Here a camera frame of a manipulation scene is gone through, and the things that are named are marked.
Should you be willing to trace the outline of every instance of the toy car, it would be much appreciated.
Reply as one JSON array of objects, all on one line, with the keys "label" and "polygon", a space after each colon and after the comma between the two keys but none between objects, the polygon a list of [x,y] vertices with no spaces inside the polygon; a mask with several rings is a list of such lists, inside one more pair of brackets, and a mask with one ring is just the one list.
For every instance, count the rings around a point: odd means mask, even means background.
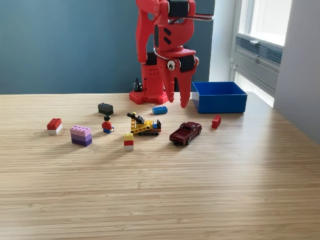
[{"label": "toy car", "polygon": [[173,144],[189,145],[190,141],[201,133],[201,130],[202,127],[199,123],[192,121],[184,122],[178,130],[170,135],[169,140],[173,142]]}]

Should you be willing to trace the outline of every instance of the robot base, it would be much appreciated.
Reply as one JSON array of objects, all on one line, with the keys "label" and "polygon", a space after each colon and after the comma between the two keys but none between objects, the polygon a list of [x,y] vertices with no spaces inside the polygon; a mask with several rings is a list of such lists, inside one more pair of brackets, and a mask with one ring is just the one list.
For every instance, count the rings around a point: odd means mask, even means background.
[{"label": "robot base", "polygon": [[163,92],[161,97],[151,99],[146,98],[146,93],[144,91],[131,91],[129,93],[129,98],[136,104],[157,103],[161,105],[168,101],[168,97],[165,91]]}]

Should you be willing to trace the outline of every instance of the red robot arm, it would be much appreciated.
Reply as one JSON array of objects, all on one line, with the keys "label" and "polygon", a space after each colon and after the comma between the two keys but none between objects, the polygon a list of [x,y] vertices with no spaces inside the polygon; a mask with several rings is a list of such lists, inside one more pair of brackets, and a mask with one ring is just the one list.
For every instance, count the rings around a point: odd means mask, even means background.
[{"label": "red robot arm", "polygon": [[[183,48],[183,44],[194,33],[194,20],[211,21],[213,15],[196,14],[195,0],[136,0],[136,5],[139,10],[136,48],[137,58],[141,63],[144,101],[136,101],[132,96],[130,99],[138,104],[161,103],[159,98],[172,103],[176,80],[181,107],[185,108],[190,98],[192,76],[199,60],[195,57],[196,51]],[[148,13],[154,15],[153,20],[149,20]],[[151,34],[154,36],[154,57],[146,51]]]}]

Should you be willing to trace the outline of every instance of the yellow lego crane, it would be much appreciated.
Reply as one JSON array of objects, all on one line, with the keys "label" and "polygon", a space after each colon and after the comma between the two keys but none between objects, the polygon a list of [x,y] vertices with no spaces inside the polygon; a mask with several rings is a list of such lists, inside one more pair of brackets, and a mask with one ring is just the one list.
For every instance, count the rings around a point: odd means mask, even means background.
[{"label": "yellow lego crane", "polygon": [[158,136],[161,132],[161,123],[159,120],[154,123],[150,120],[144,120],[142,116],[136,116],[133,112],[126,114],[131,118],[131,133],[138,134],[139,136]]}]

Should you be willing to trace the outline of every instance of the blue plastic box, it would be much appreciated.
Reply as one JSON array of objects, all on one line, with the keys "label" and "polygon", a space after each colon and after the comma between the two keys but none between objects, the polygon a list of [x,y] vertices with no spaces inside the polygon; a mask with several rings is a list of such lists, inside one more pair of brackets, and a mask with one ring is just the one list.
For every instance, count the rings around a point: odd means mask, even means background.
[{"label": "blue plastic box", "polygon": [[192,100],[198,113],[244,113],[247,94],[233,81],[192,83]]}]

